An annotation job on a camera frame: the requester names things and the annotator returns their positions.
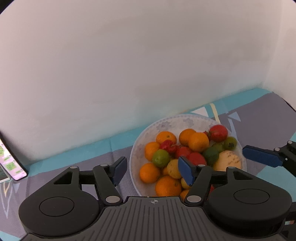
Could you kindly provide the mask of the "large orange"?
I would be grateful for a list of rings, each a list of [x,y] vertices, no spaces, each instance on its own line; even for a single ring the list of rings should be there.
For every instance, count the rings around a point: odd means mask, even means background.
[[[209,147],[209,139],[205,133],[193,133],[188,140],[188,146],[194,152],[203,152]]]
[[[157,134],[156,136],[157,143],[162,144],[166,140],[172,141],[173,144],[177,143],[177,138],[172,132],[162,131]]]

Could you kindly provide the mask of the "yellow-green fruit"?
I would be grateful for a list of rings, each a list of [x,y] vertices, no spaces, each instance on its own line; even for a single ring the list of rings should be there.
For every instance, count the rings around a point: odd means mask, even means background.
[[[184,178],[182,178],[180,180],[181,182],[181,185],[182,185],[182,188],[185,189],[185,190],[189,190],[191,187],[186,183],[186,181],[184,180]]]

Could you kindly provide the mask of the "red apple right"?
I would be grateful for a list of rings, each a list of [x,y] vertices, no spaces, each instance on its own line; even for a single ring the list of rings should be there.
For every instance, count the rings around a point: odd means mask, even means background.
[[[214,191],[214,190],[215,190],[215,187],[213,185],[211,185],[209,193],[211,194],[212,191]]]

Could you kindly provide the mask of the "red apple top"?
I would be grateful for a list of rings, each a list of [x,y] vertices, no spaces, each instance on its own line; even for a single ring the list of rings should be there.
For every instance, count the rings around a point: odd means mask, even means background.
[[[188,155],[188,160],[195,166],[207,165],[207,161],[203,155],[198,152],[192,152]]]

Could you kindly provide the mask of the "orange beside red apple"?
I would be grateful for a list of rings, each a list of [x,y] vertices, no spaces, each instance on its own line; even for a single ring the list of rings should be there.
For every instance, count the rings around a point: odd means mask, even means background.
[[[184,202],[185,197],[187,196],[188,193],[189,193],[189,189],[185,189],[180,193],[180,199],[182,202]]]

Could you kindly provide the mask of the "yellow-brown fruit with stem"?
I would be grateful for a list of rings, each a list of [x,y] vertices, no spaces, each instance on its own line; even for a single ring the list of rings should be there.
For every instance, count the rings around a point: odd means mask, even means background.
[[[167,168],[168,175],[171,176],[172,178],[174,179],[182,178],[182,175],[178,169],[178,159],[170,160],[166,168]]]

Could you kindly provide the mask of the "red apple upper middle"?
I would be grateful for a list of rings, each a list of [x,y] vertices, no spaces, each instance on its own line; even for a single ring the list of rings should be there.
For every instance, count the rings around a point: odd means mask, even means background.
[[[177,146],[177,149],[175,152],[175,158],[178,159],[179,157],[182,157],[182,156],[188,158],[191,153],[192,153],[192,150],[189,147]]]

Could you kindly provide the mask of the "orange in bowl front centre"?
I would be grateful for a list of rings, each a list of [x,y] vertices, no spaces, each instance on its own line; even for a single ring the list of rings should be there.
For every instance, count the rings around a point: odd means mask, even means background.
[[[179,180],[171,176],[163,176],[155,185],[156,195],[163,196],[179,196],[182,192],[182,186]]]

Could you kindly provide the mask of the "orange in bowl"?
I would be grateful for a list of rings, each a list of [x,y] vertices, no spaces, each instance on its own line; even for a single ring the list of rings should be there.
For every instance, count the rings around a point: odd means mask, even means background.
[[[160,144],[157,142],[149,142],[145,145],[144,156],[148,161],[152,161],[154,153],[159,150]]]
[[[155,185],[156,195],[163,196],[179,196],[182,192],[182,186],[179,180],[171,176],[163,176]]]
[[[185,130],[183,130],[180,134],[179,134],[179,143],[182,146],[189,146],[189,138],[191,137],[191,135],[193,135],[194,133],[196,133],[195,130],[193,130],[192,128],[187,128]]]
[[[155,183],[161,176],[161,171],[153,163],[144,164],[139,171],[140,180],[145,184]]]

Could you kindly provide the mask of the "pale striped melon in bowl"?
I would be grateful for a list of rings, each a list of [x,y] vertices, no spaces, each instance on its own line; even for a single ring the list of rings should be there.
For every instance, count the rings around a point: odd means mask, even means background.
[[[218,160],[213,165],[213,170],[226,171],[227,167],[242,169],[240,157],[229,150],[225,150],[219,154]]]

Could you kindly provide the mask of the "small red apple bottom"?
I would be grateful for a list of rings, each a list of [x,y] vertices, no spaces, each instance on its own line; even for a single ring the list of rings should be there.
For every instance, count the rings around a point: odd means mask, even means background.
[[[167,151],[170,155],[174,155],[178,149],[178,145],[172,140],[165,140],[160,144],[159,148]]]

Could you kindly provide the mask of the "green lime fruit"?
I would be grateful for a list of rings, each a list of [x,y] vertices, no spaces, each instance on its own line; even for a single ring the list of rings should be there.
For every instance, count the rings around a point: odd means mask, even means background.
[[[170,160],[170,154],[162,149],[157,150],[152,156],[152,163],[159,168],[164,168]]]

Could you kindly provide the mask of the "orange in bowl back left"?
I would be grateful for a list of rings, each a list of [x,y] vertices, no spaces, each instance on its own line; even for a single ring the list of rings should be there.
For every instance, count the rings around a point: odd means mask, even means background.
[[[144,164],[139,171],[140,180],[145,184],[155,183],[161,176],[161,171],[153,163]]]

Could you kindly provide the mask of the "big red apple centre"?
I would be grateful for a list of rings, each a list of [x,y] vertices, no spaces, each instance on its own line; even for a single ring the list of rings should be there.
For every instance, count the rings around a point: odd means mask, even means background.
[[[223,125],[215,125],[209,129],[209,139],[214,142],[222,142],[228,137],[228,130]]]

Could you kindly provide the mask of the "white floral oval bowl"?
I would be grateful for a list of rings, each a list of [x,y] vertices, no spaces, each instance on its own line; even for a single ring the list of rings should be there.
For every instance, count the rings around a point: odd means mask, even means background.
[[[201,132],[217,124],[215,120],[202,115],[179,114],[158,120],[143,130],[133,145],[129,159],[130,176],[138,195],[156,196],[155,184],[145,184],[142,182],[139,177],[139,171],[142,165],[149,162],[144,156],[144,148],[146,144],[156,140],[158,133],[169,131],[174,135],[178,135],[186,128],[192,128]]]

